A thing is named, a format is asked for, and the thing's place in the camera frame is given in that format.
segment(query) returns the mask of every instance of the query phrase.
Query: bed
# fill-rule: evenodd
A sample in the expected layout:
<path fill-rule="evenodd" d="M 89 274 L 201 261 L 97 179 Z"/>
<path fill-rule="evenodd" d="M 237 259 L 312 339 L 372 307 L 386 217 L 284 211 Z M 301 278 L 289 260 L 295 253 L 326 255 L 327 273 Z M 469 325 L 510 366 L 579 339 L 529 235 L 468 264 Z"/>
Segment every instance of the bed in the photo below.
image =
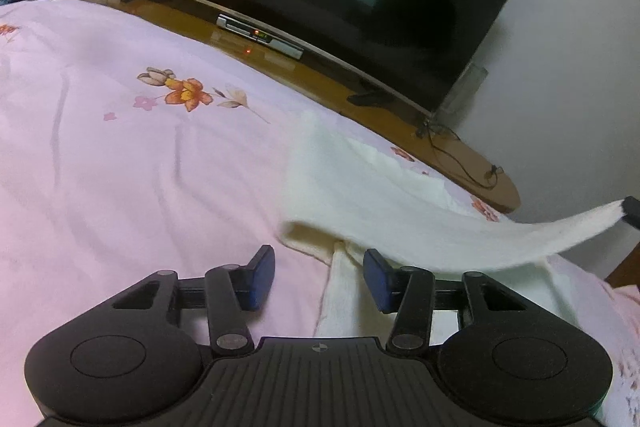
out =
<path fill-rule="evenodd" d="M 272 245 L 254 338 L 313 336 L 328 267 L 278 241 L 278 201 L 302 112 L 441 178 L 478 219 L 507 219 L 351 120 L 205 44 L 76 0 L 0 8 L 0 424 L 41 419 L 22 377 L 48 331 L 159 269 L 201 277 Z M 638 290 L 551 260 L 580 327 L 614 362 L 606 425 L 640 422 Z M 185 327 L 206 338 L 193 317 Z"/>

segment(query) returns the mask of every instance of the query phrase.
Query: power cord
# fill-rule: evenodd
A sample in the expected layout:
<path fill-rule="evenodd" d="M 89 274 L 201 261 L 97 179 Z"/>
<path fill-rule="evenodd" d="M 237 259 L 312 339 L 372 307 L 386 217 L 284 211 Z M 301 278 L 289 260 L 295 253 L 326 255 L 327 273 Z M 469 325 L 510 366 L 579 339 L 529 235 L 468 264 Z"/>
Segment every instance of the power cord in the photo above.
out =
<path fill-rule="evenodd" d="M 424 134 L 427 135 L 427 137 L 429 139 L 429 144 L 431 145 L 433 150 L 436 150 L 438 152 L 443 153 L 444 155 L 447 155 L 454 162 L 456 162 L 460 166 L 462 171 L 465 173 L 466 177 L 469 178 L 469 180 L 474 185 L 476 185 L 477 187 L 484 188 L 485 190 L 493 190 L 495 188 L 495 186 L 498 184 L 498 174 L 503 174 L 503 172 L 504 172 L 504 169 L 502 167 L 499 167 L 499 166 L 496 166 L 496 165 L 492 164 L 491 165 L 491 170 L 487 171 L 486 174 L 485 174 L 485 178 L 487 180 L 490 180 L 490 183 L 489 184 L 485 184 L 485 183 L 479 182 L 471 174 L 469 174 L 469 171 L 467 171 L 465 169 L 465 166 L 462 165 L 462 162 L 460 162 L 460 160 L 458 160 L 458 158 L 453 156 L 449 151 L 446 151 L 446 150 L 438 147 L 436 144 L 433 143 L 433 139 L 431 138 L 431 133 L 433 133 L 433 134 L 442 134 L 442 131 L 444 130 L 448 134 L 453 136 L 453 138 L 455 140 L 460 140 L 460 136 L 458 136 L 456 134 L 456 132 L 453 131 L 453 129 L 451 127 L 448 127 L 447 125 L 444 125 L 442 123 L 425 121 L 423 126 L 424 126 L 423 129 L 426 132 L 423 132 L 422 135 L 424 135 Z"/>

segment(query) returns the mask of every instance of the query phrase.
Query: circular logo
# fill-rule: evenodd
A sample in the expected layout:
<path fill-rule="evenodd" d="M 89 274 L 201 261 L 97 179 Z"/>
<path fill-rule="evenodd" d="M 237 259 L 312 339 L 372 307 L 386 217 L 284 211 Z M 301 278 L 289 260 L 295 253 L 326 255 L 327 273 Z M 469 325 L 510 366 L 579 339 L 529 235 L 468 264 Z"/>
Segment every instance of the circular logo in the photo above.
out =
<path fill-rule="evenodd" d="M 316 353 L 324 353 L 327 349 L 329 349 L 329 346 L 323 343 L 317 343 L 311 346 L 311 349 L 313 349 Z"/>

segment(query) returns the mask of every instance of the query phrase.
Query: white garment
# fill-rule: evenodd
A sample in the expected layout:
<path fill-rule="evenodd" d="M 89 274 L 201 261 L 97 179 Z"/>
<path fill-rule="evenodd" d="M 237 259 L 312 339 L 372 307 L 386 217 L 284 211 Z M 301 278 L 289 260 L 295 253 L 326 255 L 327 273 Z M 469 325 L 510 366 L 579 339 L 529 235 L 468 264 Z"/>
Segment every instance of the white garment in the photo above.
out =
<path fill-rule="evenodd" d="M 573 322 L 546 257 L 611 227 L 619 201 L 553 223 L 493 223 L 451 198 L 443 181 L 402 169 L 393 158 L 332 132 L 306 114 L 287 170 L 280 239 L 331 264 L 316 336 L 388 336 L 362 278 L 367 248 L 441 279 L 484 271 Z M 432 343 L 455 330 L 434 317 Z"/>

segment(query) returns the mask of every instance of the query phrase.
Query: ribbed black surface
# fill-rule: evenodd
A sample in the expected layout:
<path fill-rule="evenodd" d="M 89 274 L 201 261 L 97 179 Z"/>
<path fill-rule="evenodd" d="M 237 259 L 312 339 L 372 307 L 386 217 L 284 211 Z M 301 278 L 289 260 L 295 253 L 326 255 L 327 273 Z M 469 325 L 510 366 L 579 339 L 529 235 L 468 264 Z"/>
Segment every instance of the ribbed black surface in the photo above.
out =
<path fill-rule="evenodd" d="M 42 427 L 65 424 L 48 420 Z M 136 427 L 490 427 L 453 404 L 418 360 L 374 339 L 264 339 L 222 359 L 182 403 Z M 575 427 L 597 425 L 584 420 Z"/>

